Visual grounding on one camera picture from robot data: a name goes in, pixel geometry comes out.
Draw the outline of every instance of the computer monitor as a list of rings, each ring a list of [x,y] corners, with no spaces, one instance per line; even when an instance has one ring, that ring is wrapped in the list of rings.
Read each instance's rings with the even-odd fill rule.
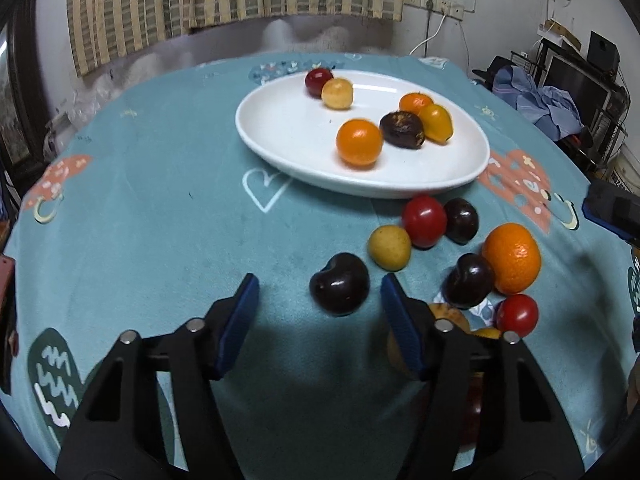
[[[562,57],[551,53],[540,86],[554,86],[566,90],[574,100],[582,124],[593,131],[601,110],[609,104],[610,92],[597,79]]]

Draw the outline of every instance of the white plate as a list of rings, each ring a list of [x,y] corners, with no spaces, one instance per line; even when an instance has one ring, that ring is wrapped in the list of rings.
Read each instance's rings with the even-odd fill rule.
[[[443,192],[467,184],[489,162],[489,142],[476,121],[447,98],[414,83],[369,72],[335,70],[353,83],[349,110],[326,108],[305,88],[306,73],[294,74],[255,89],[236,111],[236,127],[244,143],[283,173],[313,186],[369,198],[409,198],[420,192]],[[446,146],[428,140],[419,150],[385,142],[373,168],[345,165],[335,149],[342,124],[364,118],[375,124],[398,110],[409,92],[423,92],[444,106],[454,135]]]

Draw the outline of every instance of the teal tablecloth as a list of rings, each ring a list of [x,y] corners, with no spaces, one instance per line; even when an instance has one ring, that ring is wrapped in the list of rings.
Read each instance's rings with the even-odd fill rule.
[[[467,248],[443,239],[414,251],[399,279],[407,293],[431,301],[448,267],[494,227],[529,228],[544,263],[527,291],[541,318],[526,341],[585,463],[593,463],[634,360],[629,290],[638,274],[630,248],[584,220],[587,180],[569,160],[455,65],[359,54],[269,54],[171,73],[130,89],[78,133],[25,201],[6,250],[17,261],[20,353],[12,395],[0,399],[27,441],[54,466],[87,376],[118,334],[171,332],[253,272],[261,281],[257,319],[235,369],[212,386],[246,477],[395,478],[419,385],[386,360],[383,271],[366,241],[380,224],[398,221],[403,202],[335,194],[277,174],[234,126],[236,107],[257,84],[319,63],[427,86],[484,128],[488,171],[442,197],[476,206],[478,236]],[[56,214],[41,223],[36,210]],[[308,280],[341,251],[367,262],[372,291],[356,314],[334,319],[315,306]],[[488,304],[468,315],[477,328],[490,314]],[[168,378],[161,384],[171,405]],[[184,465],[173,444],[175,413],[163,411],[170,455]]]

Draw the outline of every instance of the silver bolt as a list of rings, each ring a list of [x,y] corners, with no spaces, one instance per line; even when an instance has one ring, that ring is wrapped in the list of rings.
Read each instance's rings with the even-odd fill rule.
[[[189,332],[199,332],[204,328],[204,319],[201,317],[194,317],[187,321],[187,330]]]
[[[520,336],[511,330],[502,334],[502,337],[510,345],[515,345],[516,343],[520,342]]]
[[[138,337],[138,332],[135,330],[125,330],[122,334],[120,334],[120,342],[128,345],[129,343],[133,343]]]
[[[453,323],[448,319],[437,319],[434,326],[437,330],[444,333],[451,332],[453,330]]]

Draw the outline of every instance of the white bucket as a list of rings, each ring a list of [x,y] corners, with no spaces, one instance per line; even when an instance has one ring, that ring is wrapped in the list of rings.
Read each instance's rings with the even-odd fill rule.
[[[640,196],[640,161],[624,144],[610,167],[607,181]]]

